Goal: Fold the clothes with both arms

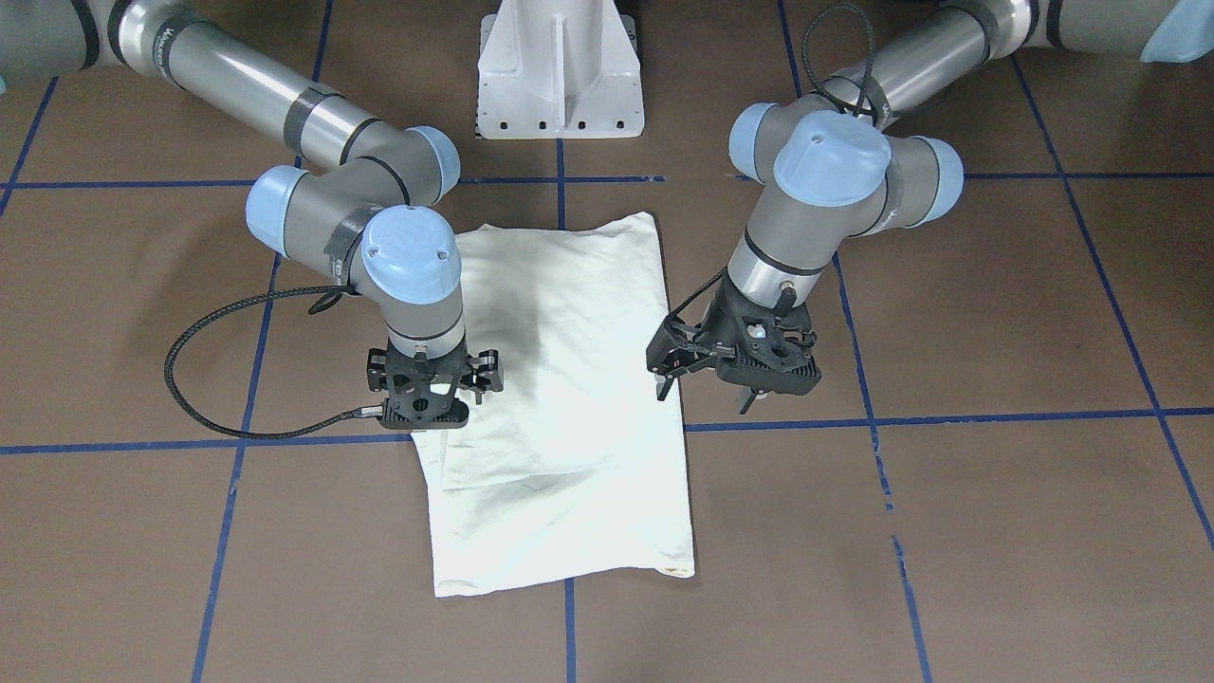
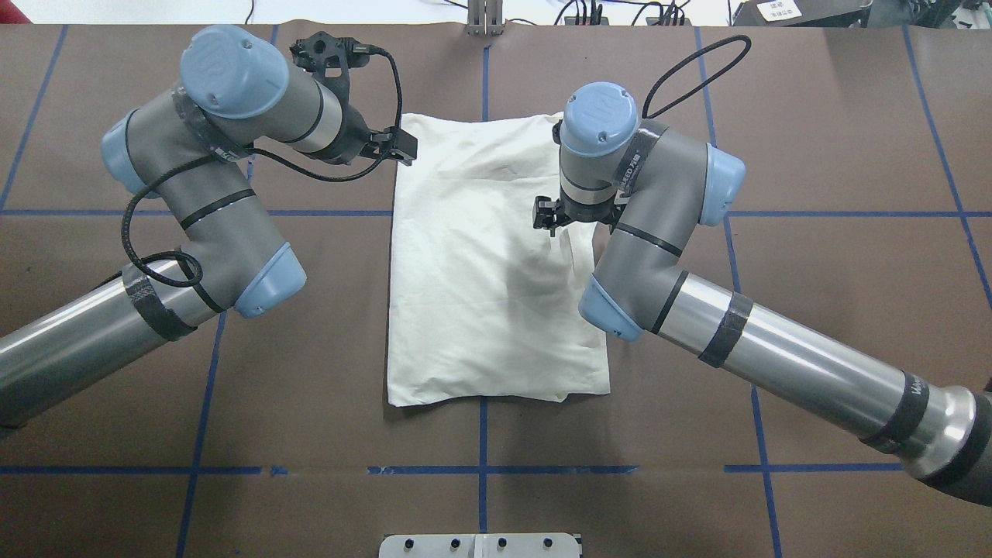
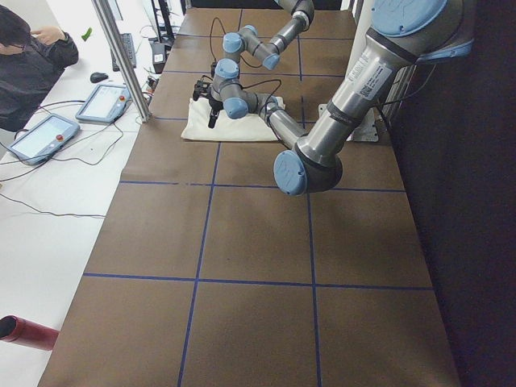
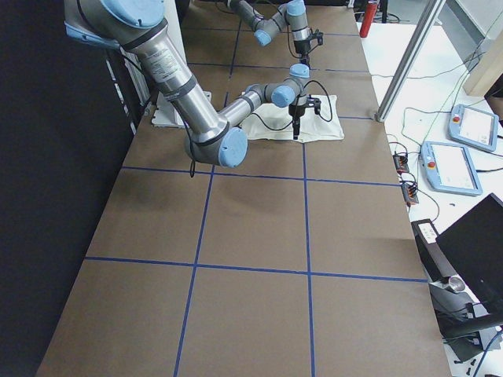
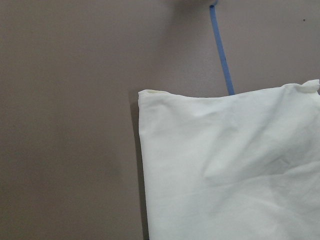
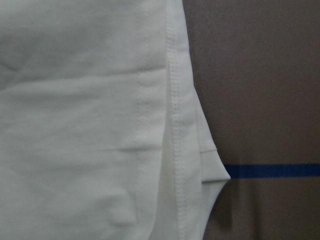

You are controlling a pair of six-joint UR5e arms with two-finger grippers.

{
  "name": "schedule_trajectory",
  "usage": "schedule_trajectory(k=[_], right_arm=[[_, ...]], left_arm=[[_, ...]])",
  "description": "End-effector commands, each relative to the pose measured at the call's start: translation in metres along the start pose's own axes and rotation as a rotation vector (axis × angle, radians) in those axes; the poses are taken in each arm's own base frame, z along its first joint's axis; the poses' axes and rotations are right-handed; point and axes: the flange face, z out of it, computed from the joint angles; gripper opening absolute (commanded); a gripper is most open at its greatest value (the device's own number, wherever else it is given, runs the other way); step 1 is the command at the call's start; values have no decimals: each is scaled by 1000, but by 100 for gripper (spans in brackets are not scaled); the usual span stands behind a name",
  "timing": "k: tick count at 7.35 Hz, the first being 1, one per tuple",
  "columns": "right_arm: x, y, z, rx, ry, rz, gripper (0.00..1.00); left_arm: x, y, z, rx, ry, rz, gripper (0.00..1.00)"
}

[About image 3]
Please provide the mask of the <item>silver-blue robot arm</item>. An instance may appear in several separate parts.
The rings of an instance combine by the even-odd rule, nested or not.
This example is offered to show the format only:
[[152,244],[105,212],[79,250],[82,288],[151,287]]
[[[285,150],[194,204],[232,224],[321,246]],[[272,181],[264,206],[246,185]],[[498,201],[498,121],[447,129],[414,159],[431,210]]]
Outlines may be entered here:
[[275,3],[290,15],[290,20],[268,41],[263,41],[256,27],[251,24],[241,27],[237,32],[228,32],[223,37],[224,59],[239,64],[242,53],[247,52],[266,69],[276,68],[283,51],[301,33],[310,29],[315,8],[310,0],[279,0]]
[[253,26],[223,37],[224,57],[207,89],[212,106],[209,125],[224,110],[230,119],[257,114],[285,145],[273,174],[288,195],[332,189],[342,177],[338,157],[349,135],[361,124],[377,99],[393,84],[398,71],[414,64],[437,63],[471,52],[474,1],[376,1],[365,48],[310,132],[305,133],[275,97],[245,91],[239,81],[242,52],[249,52],[272,70],[280,55],[314,19],[311,1],[279,1],[292,18],[267,43]]

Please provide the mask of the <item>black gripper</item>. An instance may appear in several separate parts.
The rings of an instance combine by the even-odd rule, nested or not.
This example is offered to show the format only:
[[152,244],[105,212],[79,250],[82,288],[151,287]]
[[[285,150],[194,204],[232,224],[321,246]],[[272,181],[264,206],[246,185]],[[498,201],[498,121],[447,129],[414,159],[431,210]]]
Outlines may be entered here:
[[208,127],[210,129],[214,129],[215,124],[217,123],[217,120],[218,120],[218,113],[223,108],[223,103],[212,98],[209,100],[209,104],[210,104],[211,111],[210,111],[210,116],[209,116],[209,121],[208,121]]

